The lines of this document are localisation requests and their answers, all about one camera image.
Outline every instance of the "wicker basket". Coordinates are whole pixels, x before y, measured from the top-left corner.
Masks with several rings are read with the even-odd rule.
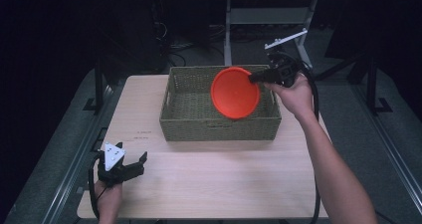
[[[268,66],[241,66],[262,71]],[[249,116],[229,119],[211,101],[211,84],[227,67],[171,68],[160,124],[167,141],[273,140],[281,115],[275,95],[261,84],[258,106]]]

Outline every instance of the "person's right hand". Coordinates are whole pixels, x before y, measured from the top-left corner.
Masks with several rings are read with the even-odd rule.
[[[303,74],[297,74],[295,83],[290,88],[269,83],[264,83],[264,86],[279,95],[283,105],[296,118],[309,113],[314,115],[313,93],[308,79]]]

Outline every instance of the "person's left hand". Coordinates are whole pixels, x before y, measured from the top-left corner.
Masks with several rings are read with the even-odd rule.
[[[100,223],[115,223],[122,201],[123,186],[116,184],[112,188],[107,188],[102,181],[97,181],[95,185],[97,207],[100,212]]]

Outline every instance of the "hand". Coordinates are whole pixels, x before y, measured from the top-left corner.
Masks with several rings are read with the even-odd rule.
[[[264,83],[264,86],[279,95],[283,105],[296,118],[309,115],[309,113],[314,115],[313,93],[308,79],[303,74],[297,74],[295,83],[290,88],[269,83]]]
[[[115,223],[122,201],[122,184],[116,184],[112,188],[107,188],[102,181],[97,181],[95,185],[97,207],[100,212],[100,223]]]

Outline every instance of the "wrist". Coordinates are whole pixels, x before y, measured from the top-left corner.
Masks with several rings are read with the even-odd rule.
[[[306,112],[296,113],[295,118],[298,120],[300,124],[303,124],[308,121],[317,120],[316,115],[311,110],[306,111]]]

